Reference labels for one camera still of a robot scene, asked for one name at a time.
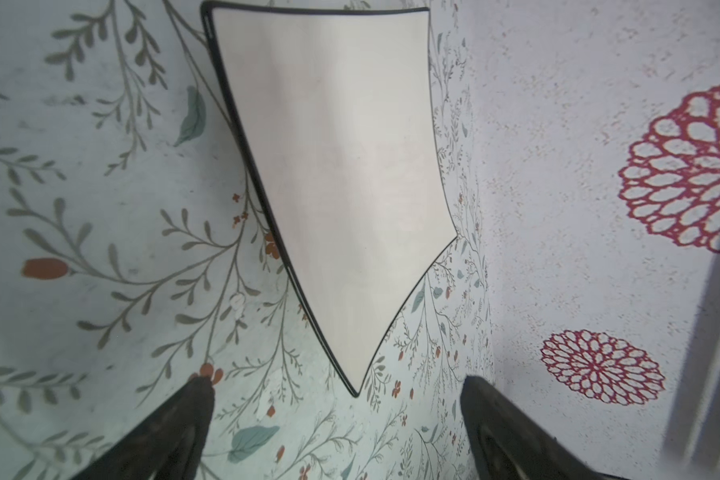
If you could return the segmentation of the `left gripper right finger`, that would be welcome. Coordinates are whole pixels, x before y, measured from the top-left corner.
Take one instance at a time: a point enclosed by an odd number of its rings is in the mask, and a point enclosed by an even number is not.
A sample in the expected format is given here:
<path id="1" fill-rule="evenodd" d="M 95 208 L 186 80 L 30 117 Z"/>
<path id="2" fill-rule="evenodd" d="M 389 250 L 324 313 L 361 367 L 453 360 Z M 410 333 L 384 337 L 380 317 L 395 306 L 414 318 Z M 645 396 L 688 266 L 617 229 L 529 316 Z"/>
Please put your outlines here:
<path id="1" fill-rule="evenodd" d="M 583 463 L 482 377 L 465 378 L 460 408 L 482 480 L 612 477 Z"/>

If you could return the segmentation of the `white square plate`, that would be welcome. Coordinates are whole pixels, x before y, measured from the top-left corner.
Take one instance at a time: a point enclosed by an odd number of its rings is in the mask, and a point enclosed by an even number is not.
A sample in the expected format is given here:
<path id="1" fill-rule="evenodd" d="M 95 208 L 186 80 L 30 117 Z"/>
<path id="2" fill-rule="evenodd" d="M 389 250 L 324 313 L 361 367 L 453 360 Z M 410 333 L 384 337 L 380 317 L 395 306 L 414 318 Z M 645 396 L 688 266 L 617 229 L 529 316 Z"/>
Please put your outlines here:
<path id="1" fill-rule="evenodd" d="M 273 242 L 358 395 L 393 320 L 457 237 L 434 131 L 431 12 L 206 1 L 201 16 Z"/>

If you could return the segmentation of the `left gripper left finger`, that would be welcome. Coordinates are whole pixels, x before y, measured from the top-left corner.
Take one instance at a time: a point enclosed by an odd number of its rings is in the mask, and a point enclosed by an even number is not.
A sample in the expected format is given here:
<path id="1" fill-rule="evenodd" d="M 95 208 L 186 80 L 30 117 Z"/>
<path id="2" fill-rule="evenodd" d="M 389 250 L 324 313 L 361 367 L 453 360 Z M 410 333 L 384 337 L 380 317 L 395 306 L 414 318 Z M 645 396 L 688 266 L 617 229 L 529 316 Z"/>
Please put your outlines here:
<path id="1" fill-rule="evenodd" d="M 215 404 L 207 377 L 190 380 L 77 479 L 195 478 Z"/>

